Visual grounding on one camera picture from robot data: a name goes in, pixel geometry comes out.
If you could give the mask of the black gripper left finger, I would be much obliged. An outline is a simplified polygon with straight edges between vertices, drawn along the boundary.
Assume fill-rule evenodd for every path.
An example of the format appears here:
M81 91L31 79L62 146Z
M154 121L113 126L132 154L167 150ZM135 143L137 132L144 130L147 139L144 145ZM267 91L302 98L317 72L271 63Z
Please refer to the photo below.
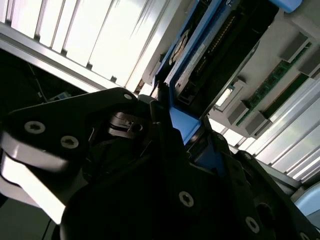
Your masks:
M141 157L153 140L148 96L116 87L14 110L1 124L1 176L47 213Z

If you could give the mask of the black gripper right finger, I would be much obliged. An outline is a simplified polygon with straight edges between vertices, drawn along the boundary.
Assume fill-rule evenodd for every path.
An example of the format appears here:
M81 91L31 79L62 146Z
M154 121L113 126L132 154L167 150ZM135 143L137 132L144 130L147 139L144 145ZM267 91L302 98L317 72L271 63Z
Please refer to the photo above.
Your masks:
M226 211L244 240L316 240L318 231L248 152L232 153L227 140L201 122L206 145L199 165L224 182L232 204Z

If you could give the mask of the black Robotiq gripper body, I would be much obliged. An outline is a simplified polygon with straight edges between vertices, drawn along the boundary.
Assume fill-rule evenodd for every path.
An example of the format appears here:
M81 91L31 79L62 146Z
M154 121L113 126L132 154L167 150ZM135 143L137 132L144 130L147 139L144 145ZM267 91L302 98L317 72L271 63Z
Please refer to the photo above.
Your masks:
M60 225L63 240L217 240L240 230L240 163L212 152L190 164L180 132L153 112L152 142L123 169L76 193Z

